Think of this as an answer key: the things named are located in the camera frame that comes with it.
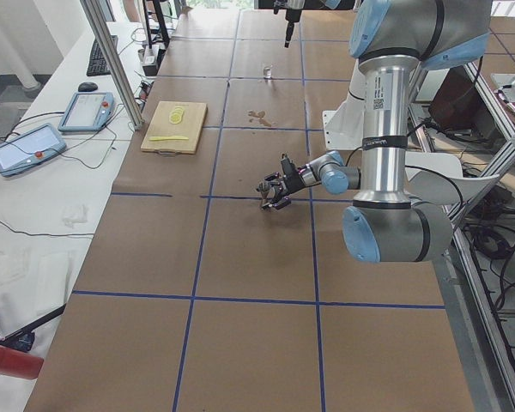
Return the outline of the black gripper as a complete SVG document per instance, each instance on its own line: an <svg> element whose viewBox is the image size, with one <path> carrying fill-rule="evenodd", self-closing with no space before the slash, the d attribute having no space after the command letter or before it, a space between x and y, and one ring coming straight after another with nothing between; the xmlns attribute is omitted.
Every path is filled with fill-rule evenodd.
<svg viewBox="0 0 515 412"><path fill-rule="evenodd" d="M289 48L291 39L294 34L294 22L300 21L301 12L303 10L303 0L274 0L274 14L277 15L281 9L286 10L285 20L287 21L287 28L285 33L284 47Z"/></svg>
<svg viewBox="0 0 515 412"><path fill-rule="evenodd" d="M287 154L282 155L282 178L279 172L271 173L264 177L262 181L270 183L270 190L281 191L281 197L278 199L264 199L261 204L261 209L283 209L291 203L288 197L298 191L301 191L309 186L304 179L304 175L309 171L307 165L296 167L290 160Z"/></svg>

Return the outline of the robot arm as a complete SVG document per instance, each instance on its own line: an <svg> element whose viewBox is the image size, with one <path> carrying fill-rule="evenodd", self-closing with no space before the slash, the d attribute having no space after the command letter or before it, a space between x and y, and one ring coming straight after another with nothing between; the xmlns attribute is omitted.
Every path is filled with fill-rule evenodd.
<svg viewBox="0 0 515 412"><path fill-rule="evenodd" d="M457 67L487 47L489 1L366 1L357 11L350 55L364 77L360 167L330 151L297 167L282 158L282 171L258 186L263 209L281 209L290 196L322 185L329 193L355 190L342 215L349 253L364 262L420 262L451 242L452 224L442 209L404 190L411 72Z"/></svg>

